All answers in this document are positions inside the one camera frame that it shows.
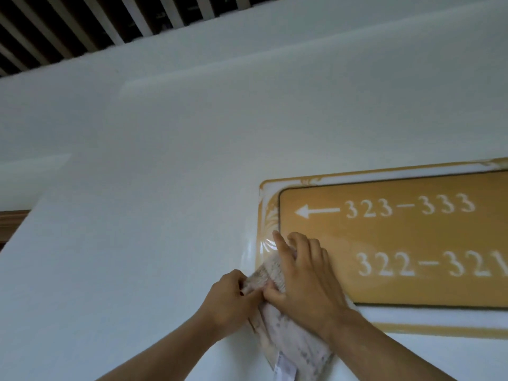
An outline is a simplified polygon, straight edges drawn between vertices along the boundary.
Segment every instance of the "ceiling slat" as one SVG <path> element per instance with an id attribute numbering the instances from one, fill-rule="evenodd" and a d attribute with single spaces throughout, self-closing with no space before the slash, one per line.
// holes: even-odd
<path id="1" fill-rule="evenodd" d="M 14 54 L 8 50 L 6 47 L 4 47 L 2 44 L 0 44 L 0 53 L 7 58 L 11 63 L 14 64 L 14 66 L 19 70 L 28 70 L 29 68 L 23 64 Z"/>
<path id="2" fill-rule="evenodd" d="M 66 58 L 70 59 L 73 57 L 71 51 L 67 49 L 65 44 L 63 44 L 60 39 L 49 29 L 47 24 L 35 13 L 35 11 L 31 8 L 30 5 L 26 3 L 25 0 L 12 0 L 13 3 L 16 4 L 18 9 L 23 12 L 27 19 L 30 20 L 32 24 L 44 35 L 45 38 L 55 47 L 60 54 Z"/>
<path id="3" fill-rule="evenodd" d="M 97 0 L 83 0 L 86 5 L 90 8 L 93 15 L 98 20 L 99 24 L 102 25 L 108 36 L 111 38 L 111 41 L 116 45 L 124 44 L 124 39 L 120 36 L 120 33 L 116 30 L 116 27 L 113 25 L 108 15 L 102 9 L 102 6 L 98 3 Z"/>
<path id="4" fill-rule="evenodd" d="M 243 11 L 244 9 L 249 9 L 251 7 L 250 0 L 236 0 L 236 5 L 238 5 L 238 9 Z"/>
<path id="5" fill-rule="evenodd" d="M 85 46 L 85 48 L 89 52 L 98 51 L 97 46 L 93 43 L 92 39 L 85 30 L 81 27 L 78 21 L 74 18 L 74 16 L 68 11 L 66 6 L 60 0 L 47 0 L 51 7 L 54 9 L 56 13 L 60 16 L 60 18 L 67 24 L 71 31 L 73 31 L 74 35 L 80 40 L 81 44 Z"/>
<path id="6" fill-rule="evenodd" d="M 201 11 L 201 15 L 204 20 L 209 20 L 215 17 L 215 13 L 213 12 L 212 4 L 210 0 L 196 0 L 199 5 L 199 10 Z"/>
<path id="7" fill-rule="evenodd" d="M 29 52 L 30 55 L 35 57 L 39 63 L 42 65 L 48 65 L 50 63 L 49 60 L 35 47 L 35 45 L 33 45 L 31 41 L 26 38 L 25 35 L 21 33 L 11 20 L 9 20 L 2 12 L 0 12 L 0 24 Z"/>
<path id="8" fill-rule="evenodd" d="M 125 7 L 129 11 L 130 16 L 136 23 L 139 31 L 144 37 L 152 36 L 153 32 L 150 29 L 150 26 L 148 25 L 147 20 L 145 19 L 145 16 L 143 16 L 143 13 L 139 9 L 138 4 L 136 3 L 136 0 L 122 0 Z"/>
<path id="9" fill-rule="evenodd" d="M 175 1 L 161 0 L 161 4 L 166 11 L 166 15 L 168 16 L 171 25 L 173 25 L 173 28 L 182 28 L 184 26 L 183 19 L 180 16 L 180 12 L 176 7 Z"/>

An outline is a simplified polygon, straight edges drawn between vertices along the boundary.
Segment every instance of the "arrow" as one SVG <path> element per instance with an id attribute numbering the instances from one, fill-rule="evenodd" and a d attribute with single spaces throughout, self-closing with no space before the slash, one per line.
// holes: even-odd
<path id="1" fill-rule="evenodd" d="M 295 211 L 296 214 L 308 219 L 309 214 L 321 214 L 323 212 L 339 212 L 340 209 L 338 207 L 336 208 L 320 208 L 315 210 L 309 210 L 308 205 L 304 205 L 303 207 L 300 207 L 298 210 Z"/>

